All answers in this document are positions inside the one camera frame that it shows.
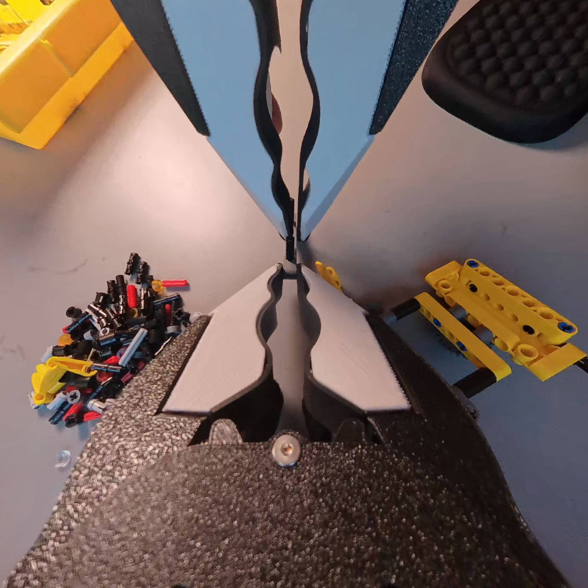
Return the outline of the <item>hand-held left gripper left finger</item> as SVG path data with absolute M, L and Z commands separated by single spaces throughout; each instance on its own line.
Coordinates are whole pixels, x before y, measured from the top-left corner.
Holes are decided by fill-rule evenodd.
M 268 341 L 277 326 L 282 265 L 214 309 L 161 406 L 167 415 L 229 419 L 241 435 L 272 435 L 282 412 Z

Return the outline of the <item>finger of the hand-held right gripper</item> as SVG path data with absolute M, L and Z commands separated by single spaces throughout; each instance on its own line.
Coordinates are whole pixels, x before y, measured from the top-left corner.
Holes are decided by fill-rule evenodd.
M 304 1 L 301 55 L 313 94 L 300 153 L 310 190 L 299 239 L 325 216 L 373 142 L 371 124 L 405 1 Z
M 267 96 L 279 45 L 275 1 L 163 1 L 208 140 L 264 216 L 293 239 L 282 143 Z

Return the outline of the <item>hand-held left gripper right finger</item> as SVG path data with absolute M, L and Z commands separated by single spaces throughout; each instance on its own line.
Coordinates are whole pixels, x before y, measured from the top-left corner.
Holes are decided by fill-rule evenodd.
M 369 324 L 367 312 L 305 265 L 298 301 L 308 337 L 302 408 L 312 435 L 334 435 L 344 421 L 376 427 L 410 417 L 410 397 Z

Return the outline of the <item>pile of small building pieces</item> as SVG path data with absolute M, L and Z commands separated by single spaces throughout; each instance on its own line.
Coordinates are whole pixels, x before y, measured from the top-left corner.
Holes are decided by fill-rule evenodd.
M 70 306 L 70 322 L 31 376 L 28 403 L 49 423 L 72 428 L 101 419 L 123 388 L 200 313 L 187 311 L 187 279 L 157 279 L 137 253 L 124 273 L 107 281 L 84 308 Z

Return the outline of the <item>yellow storage bin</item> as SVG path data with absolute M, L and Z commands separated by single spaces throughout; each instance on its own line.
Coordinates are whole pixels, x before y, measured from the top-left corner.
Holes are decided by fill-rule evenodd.
M 1 1 L 1 137 L 42 149 L 132 41 L 111 1 Z

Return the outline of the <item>black connector pin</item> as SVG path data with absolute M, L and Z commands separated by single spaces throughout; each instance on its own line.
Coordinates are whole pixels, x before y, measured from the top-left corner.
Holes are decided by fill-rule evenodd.
M 285 256 L 288 261 L 295 263 L 297 237 L 296 201 L 291 197 L 286 205 L 285 226 L 287 233 L 285 238 Z

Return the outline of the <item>small yellow connector piece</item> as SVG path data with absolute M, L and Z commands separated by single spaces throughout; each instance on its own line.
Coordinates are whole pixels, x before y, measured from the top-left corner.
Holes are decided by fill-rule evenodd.
M 315 261 L 315 267 L 317 270 L 318 275 L 328 284 L 330 284 L 334 289 L 339 292 L 343 292 L 342 290 L 342 283 L 339 275 L 336 273 L 334 268 L 330 266 L 326 266 L 320 261 Z

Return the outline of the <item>black wrist rest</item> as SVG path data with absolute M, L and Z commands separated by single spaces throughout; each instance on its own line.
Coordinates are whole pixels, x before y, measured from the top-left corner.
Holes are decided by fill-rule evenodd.
M 587 1 L 479 1 L 437 41 L 422 86 L 504 141 L 562 135 L 587 114 Z

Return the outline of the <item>yellow beam assembly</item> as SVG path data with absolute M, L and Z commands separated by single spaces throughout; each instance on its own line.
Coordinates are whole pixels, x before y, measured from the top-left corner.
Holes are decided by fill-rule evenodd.
M 476 370 L 454 384 L 470 399 L 511 374 L 497 352 L 544 382 L 577 366 L 587 372 L 587 353 L 570 343 L 577 326 L 481 261 L 451 261 L 429 272 L 435 295 L 420 293 L 384 315 L 391 325 L 420 313 L 451 349 Z

